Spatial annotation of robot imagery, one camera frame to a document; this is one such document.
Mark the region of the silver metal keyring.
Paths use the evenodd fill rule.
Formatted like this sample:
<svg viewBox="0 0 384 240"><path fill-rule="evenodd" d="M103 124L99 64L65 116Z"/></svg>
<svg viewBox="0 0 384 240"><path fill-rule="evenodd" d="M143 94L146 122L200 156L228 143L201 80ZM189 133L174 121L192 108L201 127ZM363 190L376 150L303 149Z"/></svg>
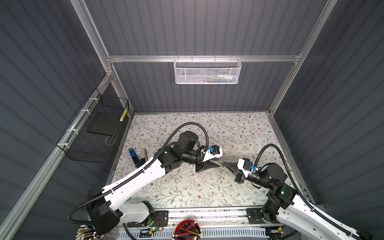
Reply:
<svg viewBox="0 0 384 240"><path fill-rule="evenodd" d="M224 173L226 171L226 167L223 165L223 163L220 163L220 167L219 167L221 173Z"/></svg>

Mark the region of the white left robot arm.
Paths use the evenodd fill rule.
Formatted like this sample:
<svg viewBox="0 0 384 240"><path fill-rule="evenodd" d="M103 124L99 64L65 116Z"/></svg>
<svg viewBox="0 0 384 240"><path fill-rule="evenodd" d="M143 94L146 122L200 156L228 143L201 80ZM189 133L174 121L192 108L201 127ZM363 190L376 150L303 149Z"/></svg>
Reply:
<svg viewBox="0 0 384 240"><path fill-rule="evenodd" d="M185 131L176 142L171 139L188 125L200 128L206 143L200 146L199 137ZM89 190L88 200L73 208L67 215L71 224L92 225L98 235L111 231L118 225L139 223L150 225L155 218L155 210L147 201L138 204L127 204L127 200L140 189L159 179L183 162L195 165L196 172L217 168L216 160L223 156L223 149L209 144L206 129L195 122L184 123L177 127L167 138L163 146L146 163L124 178L102 188Z"/></svg>

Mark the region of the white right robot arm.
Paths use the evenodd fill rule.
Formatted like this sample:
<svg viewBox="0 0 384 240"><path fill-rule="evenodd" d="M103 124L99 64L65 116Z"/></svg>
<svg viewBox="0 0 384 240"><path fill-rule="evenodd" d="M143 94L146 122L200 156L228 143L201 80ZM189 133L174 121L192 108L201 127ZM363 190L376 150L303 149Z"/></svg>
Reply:
<svg viewBox="0 0 384 240"><path fill-rule="evenodd" d="M265 188L267 201L259 216L267 223L279 222L313 240L371 240L372 234L366 230L356 230L336 220L308 201L297 184L288 185L285 181L293 177L289 166L282 158L283 166L268 163L258 165L261 156L254 162L240 159L236 163L223 165L235 175L236 183L249 181L257 188Z"/></svg>

